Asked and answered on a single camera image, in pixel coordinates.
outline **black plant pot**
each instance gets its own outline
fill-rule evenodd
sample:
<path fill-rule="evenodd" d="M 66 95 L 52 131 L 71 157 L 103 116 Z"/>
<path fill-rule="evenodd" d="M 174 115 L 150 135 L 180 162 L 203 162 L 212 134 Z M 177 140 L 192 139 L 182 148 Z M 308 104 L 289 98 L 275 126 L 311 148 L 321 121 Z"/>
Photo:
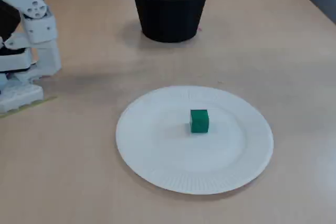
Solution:
<path fill-rule="evenodd" d="M 135 0 L 143 33 L 160 42 L 181 42 L 197 33 L 205 0 Z"/>

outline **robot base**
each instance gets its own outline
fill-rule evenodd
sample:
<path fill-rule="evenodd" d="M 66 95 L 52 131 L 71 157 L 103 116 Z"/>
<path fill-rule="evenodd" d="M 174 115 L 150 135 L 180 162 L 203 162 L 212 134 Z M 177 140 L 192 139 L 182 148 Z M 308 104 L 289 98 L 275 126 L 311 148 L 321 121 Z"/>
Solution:
<path fill-rule="evenodd" d="M 17 80 L 9 80 L 0 94 L 0 113 L 7 113 L 10 110 L 43 99 L 42 87 L 30 83 L 21 83 Z"/>

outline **white paper plate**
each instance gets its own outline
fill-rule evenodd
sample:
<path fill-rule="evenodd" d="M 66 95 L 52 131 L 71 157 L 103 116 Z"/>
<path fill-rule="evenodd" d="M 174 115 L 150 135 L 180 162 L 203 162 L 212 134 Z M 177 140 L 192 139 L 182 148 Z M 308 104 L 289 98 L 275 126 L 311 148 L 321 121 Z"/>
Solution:
<path fill-rule="evenodd" d="M 190 109 L 207 109 L 207 134 L 190 133 Z M 218 194 L 255 179 L 273 153 L 265 118 L 243 99 L 206 87 L 149 92 L 121 115 L 116 132 L 127 165 L 148 182 L 185 194 Z"/>

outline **table surface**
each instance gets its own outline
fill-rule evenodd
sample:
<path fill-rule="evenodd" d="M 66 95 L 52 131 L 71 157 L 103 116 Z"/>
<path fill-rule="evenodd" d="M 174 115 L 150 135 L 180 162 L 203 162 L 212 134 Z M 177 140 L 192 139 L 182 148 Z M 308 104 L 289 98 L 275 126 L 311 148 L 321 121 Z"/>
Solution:
<path fill-rule="evenodd" d="M 63 69 L 57 98 L 0 119 L 0 222 L 295 223 L 336 221 L 336 27 L 309 0 L 207 0 L 198 35 L 141 34 L 134 0 L 47 0 Z M 223 89 L 274 133 L 272 160 L 244 188 L 212 196 L 147 183 L 115 146 L 118 118 L 150 90 Z"/>

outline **green block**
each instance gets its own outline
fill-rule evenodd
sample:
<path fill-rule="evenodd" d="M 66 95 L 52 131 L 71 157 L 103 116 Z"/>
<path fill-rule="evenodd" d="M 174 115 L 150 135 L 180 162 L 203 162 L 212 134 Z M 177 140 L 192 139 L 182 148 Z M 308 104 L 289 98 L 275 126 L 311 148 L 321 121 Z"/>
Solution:
<path fill-rule="evenodd" d="M 191 133 L 207 133 L 209 130 L 209 116 L 207 110 L 190 110 Z"/>

